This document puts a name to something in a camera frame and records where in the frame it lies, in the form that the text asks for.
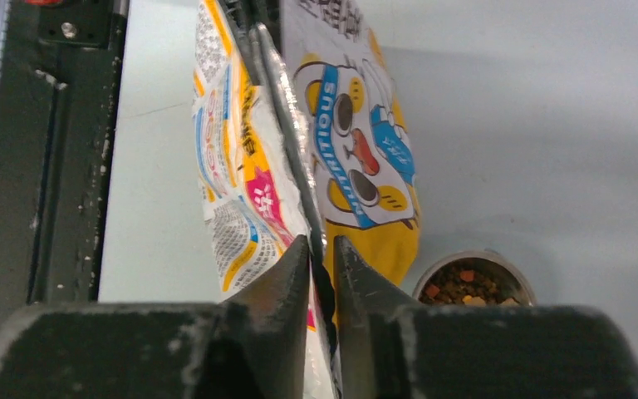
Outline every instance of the red tongue illustration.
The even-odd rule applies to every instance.
[[[371,176],[377,175],[378,172],[380,172],[380,164],[371,153],[371,148],[368,145],[366,136],[363,135],[361,129],[354,129],[351,133],[353,135],[354,144],[352,154],[361,162],[363,172]]]

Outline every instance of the bowl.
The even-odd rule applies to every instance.
[[[445,268],[469,269],[497,284],[504,298],[512,298],[520,305],[536,304],[534,292],[523,274],[500,254],[492,251],[468,250],[452,254],[431,266],[422,275],[412,297],[420,300],[429,281]]]

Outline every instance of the cartoon character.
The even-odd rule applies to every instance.
[[[294,76],[312,121],[322,214],[358,229],[393,222],[416,229],[415,164],[405,128],[395,121],[392,80],[367,60],[360,68],[346,64],[309,61]]]

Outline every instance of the screw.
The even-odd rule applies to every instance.
[[[69,22],[65,22],[61,26],[62,34],[65,35],[68,39],[74,39],[76,37],[76,26],[72,25]]]

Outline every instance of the white surface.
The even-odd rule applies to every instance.
[[[218,297],[189,117],[195,5],[132,0],[102,300]],[[425,244],[403,287],[449,252],[496,249],[540,303],[603,309],[638,356],[638,2],[361,5],[419,167]]]

